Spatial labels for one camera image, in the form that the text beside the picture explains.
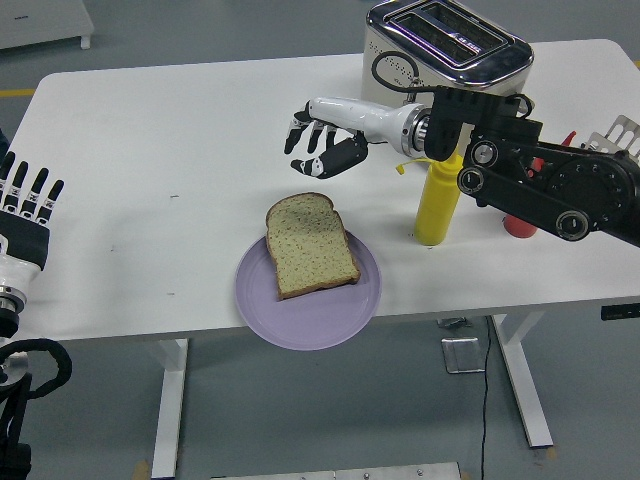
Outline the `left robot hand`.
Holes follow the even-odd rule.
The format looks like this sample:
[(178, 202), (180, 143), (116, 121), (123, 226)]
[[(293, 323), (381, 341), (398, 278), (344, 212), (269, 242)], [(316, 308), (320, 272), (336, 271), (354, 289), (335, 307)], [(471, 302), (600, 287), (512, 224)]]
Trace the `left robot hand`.
[(1, 289), (21, 296), (45, 268), (48, 224), (64, 182), (57, 180), (47, 194), (49, 170), (40, 169), (27, 189), (29, 165), (9, 151), (1, 162)]

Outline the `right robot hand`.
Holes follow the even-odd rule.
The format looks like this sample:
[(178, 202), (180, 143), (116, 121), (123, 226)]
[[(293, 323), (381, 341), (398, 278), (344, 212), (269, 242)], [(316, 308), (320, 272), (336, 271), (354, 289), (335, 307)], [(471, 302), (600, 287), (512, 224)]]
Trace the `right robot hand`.
[(388, 143), (412, 158), (419, 153), (414, 137), (425, 114), (426, 109), (416, 103), (391, 108), (362, 100), (317, 97), (293, 115), (284, 153), (290, 154), (304, 130), (311, 127), (307, 151), (316, 151), (322, 133), (326, 134), (326, 150), (315, 158), (290, 163), (306, 176), (328, 179), (341, 174), (366, 159), (370, 144)]

